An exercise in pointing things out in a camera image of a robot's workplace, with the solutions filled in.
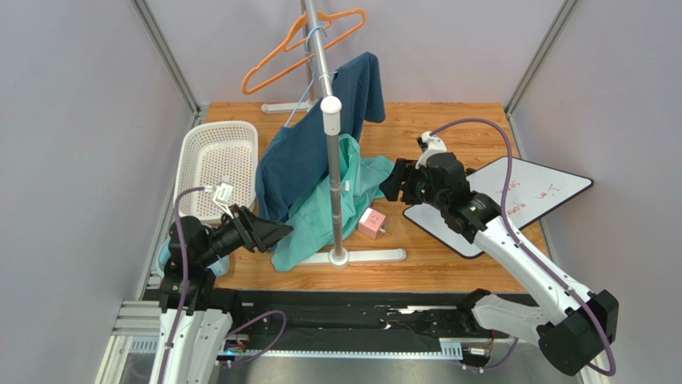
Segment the white perforated plastic basket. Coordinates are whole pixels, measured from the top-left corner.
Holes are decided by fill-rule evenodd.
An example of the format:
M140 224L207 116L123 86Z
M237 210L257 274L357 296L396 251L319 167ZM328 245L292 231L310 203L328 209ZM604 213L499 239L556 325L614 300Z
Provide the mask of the white perforated plastic basket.
M199 186L226 183L227 205L253 208L259 134L245 121L205 123L190 130L180 150L174 196Z

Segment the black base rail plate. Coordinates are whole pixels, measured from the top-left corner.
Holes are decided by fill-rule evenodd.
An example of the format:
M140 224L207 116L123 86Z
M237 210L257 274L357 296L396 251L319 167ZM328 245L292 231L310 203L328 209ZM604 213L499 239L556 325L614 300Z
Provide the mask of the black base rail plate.
M236 290L243 315L224 346L294 352L417 353L441 340L487 342L491 334L462 325L465 293Z

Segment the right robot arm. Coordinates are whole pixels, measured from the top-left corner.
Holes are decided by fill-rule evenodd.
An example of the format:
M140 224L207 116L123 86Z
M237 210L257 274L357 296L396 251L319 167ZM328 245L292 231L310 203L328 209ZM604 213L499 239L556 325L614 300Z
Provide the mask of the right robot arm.
M458 305L463 331L494 330L531 342L568 376L596 368L601 353L613 357L620 305L607 290L596 293L562 271L509 221L500 205L471 189L453 153L425 164L399 158L379 188L389 201L428 204L447 228L492 256L535 301L508 301L489 290L472 291Z

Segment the pink power adapter cube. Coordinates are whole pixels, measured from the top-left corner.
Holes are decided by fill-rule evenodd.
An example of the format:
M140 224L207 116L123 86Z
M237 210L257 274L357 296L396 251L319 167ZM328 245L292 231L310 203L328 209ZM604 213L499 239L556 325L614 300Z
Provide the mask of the pink power adapter cube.
M357 229L369 238L377 239L386 233L387 216L373 208L367 208L359 219Z

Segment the dark blue t shirt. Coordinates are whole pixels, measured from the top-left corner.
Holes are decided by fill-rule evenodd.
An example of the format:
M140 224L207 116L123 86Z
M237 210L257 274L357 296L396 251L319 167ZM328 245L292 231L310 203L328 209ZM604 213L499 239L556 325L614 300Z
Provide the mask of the dark blue t shirt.
M340 133L360 139L365 122L386 118L379 59L365 52L337 69L333 95L342 103ZM321 102L271 140L256 171L259 215L285 222L295 201L312 192L328 173L327 136Z

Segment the silver clothes rack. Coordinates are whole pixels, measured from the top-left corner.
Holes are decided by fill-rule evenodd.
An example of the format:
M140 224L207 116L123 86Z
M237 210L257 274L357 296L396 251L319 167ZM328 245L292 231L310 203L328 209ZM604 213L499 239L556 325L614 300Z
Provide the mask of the silver clothes rack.
M302 14L297 25L298 27L306 28L307 32L310 32L316 26L323 26L323 23L328 20L327 15L317 11L315 4L312 1L303 2L301 7ZM317 30L313 34L309 44L309 48L313 53L312 62L317 75L323 76L320 80L315 82L314 86L319 88L319 98L317 102L321 102L320 109L323 112L323 128L327 136L328 173L325 177L329 177L334 243L318 250L315 254L301 261L296 266L329 265L336 268L343 268L351 263L403 261L406 258L407 253L400 248L387 250L349 250L343 244L341 192L343 189L348 190L349 188L342 187L339 172L339 137L342 135L340 133L340 111L342 109L342 103L333 95L332 90L333 76L337 70L330 70L327 64L327 44L323 42L323 33L321 30Z

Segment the light blue headphones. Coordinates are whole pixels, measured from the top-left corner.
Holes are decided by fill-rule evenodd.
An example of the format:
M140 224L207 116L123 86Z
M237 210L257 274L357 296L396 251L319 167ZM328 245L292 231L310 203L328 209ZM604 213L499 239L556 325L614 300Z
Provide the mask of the light blue headphones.
M155 270L156 273L163 278L165 276L165 266L166 263L171 259L171 252L168 246L170 245L170 239L167 238L160 247L156 258ZM209 265L209 270L218 278L225 275L230 269L230 255L225 257L217 257L216 261Z

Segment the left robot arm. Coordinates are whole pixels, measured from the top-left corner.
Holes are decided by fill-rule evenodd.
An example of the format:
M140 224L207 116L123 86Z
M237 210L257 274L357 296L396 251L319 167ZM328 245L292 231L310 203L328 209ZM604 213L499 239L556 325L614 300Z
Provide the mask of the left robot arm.
M243 315L236 290L216 289L211 265L239 248L266 252L293 230L233 205L218 227L194 216L176 218L169 229L169 259L158 300L158 349L151 383L207 383L219 350Z

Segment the teal t shirt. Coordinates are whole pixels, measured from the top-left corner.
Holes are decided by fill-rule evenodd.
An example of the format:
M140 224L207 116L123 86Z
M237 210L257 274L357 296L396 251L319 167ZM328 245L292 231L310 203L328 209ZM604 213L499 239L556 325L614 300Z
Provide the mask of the teal t shirt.
M379 155L363 158L359 143L348 134L339 137L339 172L341 192L343 238L356 229L360 218L377 198L383 198L379 184L393 170L393 163ZM285 223L293 231L281 240L271 262L278 272L287 272L318 250L334 243L331 217L331 192L329 177L313 185L313 189L296 200Z

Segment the white dry erase board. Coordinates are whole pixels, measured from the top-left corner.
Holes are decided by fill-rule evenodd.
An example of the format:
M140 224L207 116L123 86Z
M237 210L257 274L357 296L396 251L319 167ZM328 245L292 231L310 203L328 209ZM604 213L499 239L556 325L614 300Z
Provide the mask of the white dry erase board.
M506 169L507 158L503 156L468 175L467 180L474 191L501 203ZM507 216L515 227L523 229L593 184L590 178L516 158L506 198ZM463 258L483 254L462 235L448 229L439 211L426 204L407 208L403 216Z

